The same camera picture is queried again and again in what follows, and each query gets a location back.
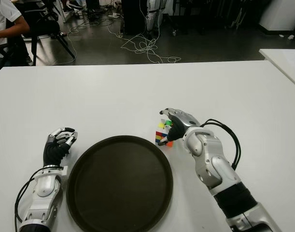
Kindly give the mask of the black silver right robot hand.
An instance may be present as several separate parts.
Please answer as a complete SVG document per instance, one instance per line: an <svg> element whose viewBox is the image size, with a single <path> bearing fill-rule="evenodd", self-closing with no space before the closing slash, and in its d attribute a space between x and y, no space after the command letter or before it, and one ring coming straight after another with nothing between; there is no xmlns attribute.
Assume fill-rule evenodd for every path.
<svg viewBox="0 0 295 232"><path fill-rule="evenodd" d="M200 127L200 123L195 117L182 110L166 108L159 113L161 115L167 115L173 123L167 136L158 142L159 146L182 138L190 127Z"/></svg>

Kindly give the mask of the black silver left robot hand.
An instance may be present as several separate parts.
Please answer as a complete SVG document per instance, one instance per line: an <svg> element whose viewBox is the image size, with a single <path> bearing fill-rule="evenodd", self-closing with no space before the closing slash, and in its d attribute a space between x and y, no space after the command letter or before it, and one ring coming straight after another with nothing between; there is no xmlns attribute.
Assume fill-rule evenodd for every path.
<svg viewBox="0 0 295 232"><path fill-rule="evenodd" d="M44 146L43 166L59 166L77 137L78 132L69 127L60 127L50 133Z"/></svg>

